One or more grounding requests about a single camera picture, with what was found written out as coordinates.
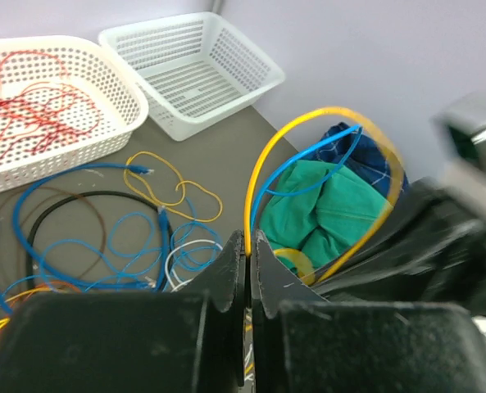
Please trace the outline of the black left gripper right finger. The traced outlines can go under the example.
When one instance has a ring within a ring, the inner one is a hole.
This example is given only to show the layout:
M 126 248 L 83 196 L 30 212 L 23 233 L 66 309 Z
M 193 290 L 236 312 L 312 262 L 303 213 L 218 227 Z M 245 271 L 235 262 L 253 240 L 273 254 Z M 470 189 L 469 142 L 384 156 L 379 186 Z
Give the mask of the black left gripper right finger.
M 279 261 L 261 230 L 252 235 L 249 283 L 256 391 L 326 392 L 318 368 L 328 303 Z

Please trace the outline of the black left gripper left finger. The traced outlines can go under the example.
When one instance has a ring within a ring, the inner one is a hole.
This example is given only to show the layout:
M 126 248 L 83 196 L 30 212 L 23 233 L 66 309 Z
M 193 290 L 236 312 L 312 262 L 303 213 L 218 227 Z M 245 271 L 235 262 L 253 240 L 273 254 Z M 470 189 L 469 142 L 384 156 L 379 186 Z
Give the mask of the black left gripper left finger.
M 216 259 L 179 293 L 201 297 L 193 387 L 241 387 L 244 379 L 247 263 L 234 231 Z

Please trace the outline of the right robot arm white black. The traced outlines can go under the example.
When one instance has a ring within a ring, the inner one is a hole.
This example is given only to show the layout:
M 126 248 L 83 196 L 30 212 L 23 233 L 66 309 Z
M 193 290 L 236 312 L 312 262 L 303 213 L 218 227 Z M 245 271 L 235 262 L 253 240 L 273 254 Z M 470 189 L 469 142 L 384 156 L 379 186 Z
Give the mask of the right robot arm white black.
M 486 222 L 428 179 L 313 290 L 328 301 L 448 302 L 486 317 Z

